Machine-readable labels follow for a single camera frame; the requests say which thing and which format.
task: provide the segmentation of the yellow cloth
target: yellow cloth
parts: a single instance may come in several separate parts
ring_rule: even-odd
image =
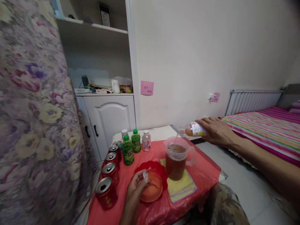
[[[166,167],[166,159],[161,159],[160,163]],[[196,185],[193,179],[189,176],[188,171],[184,169],[183,177],[179,181],[173,181],[170,178],[167,179],[168,192],[172,202],[176,202],[182,199],[196,190]]]

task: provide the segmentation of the cabinet door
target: cabinet door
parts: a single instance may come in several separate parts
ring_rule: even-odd
[[[136,128],[133,96],[91,96],[84,97],[84,101],[104,159],[115,134]]]
[[[88,111],[87,111],[87,108],[85,107],[83,97],[77,97],[77,101],[78,101],[78,106],[79,106],[79,109],[80,109],[80,112],[81,112],[81,115],[83,118],[83,122],[85,125],[85,130],[86,130],[88,136],[90,136],[89,139],[90,139],[91,145],[94,150],[96,161],[101,162],[101,157],[100,157],[99,150],[98,150],[98,147],[96,144],[96,140],[94,138],[94,133],[93,133],[93,130],[91,127],[90,119],[88,118]]]

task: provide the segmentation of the small pink bottle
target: small pink bottle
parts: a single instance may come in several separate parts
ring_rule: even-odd
[[[143,142],[143,151],[148,152],[151,149],[151,135],[148,130],[144,131],[144,135],[142,136]]]

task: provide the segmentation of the soda can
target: soda can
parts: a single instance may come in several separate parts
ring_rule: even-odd
[[[106,164],[102,170],[102,177],[112,178],[114,184],[117,186],[119,183],[119,174],[116,164],[113,162]]]
[[[121,150],[120,150],[120,148],[119,148],[119,146],[118,145],[112,145],[110,148],[109,148],[109,151],[108,151],[109,153],[112,153],[112,152],[114,152],[114,153],[116,153],[117,154],[117,157],[118,157],[118,161],[119,162],[121,162],[121,160],[122,160],[122,156],[121,156]]]
[[[96,186],[96,198],[104,211],[114,207],[118,200],[116,187],[110,177],[105,177]]]
[[[115,152],[108,153],[104,160],[104,165],[108,163],[115,163],[118,170],[120,170],[120,164],[117,154]]]
[[[122,144],[121,141],[115,141],[112,145],[117,145],[117,146],[120,146]]]

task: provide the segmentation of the red plastic bag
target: red plastic bag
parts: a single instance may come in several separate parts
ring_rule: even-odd
[[[186,167],[197,186],[196,192],[174,204],[170,200],[168,190],[164,190],[161,198],[152,203],[144,203],[141,201],[138,208],[137,224],[174,223],[196,204],[199,204],[199,206],[202,207],[210,190],[218,183],[221,168],[199,148],[193,145],[193,143],[187,139],[186,141],[188,141],[191,146],[194,146],[197,151],[194,165],[192,167]],[[153,141],[151,142],[152,149],[149,152],[141,151],[138,154],[134,154],[134,162],[130,166],[125,166],[123,161],[120,163],[120,182],[117,186],[118,201],[116,205],[112,209],[104,212],[97,199],[93,198],[87,225],[100,223],[119,224],[124,207],[127,186],[134,175],[135,169],[143,162],[149,160],[160,162],[160,159],[165,158],[166,152],[163,142],[164,141]]]

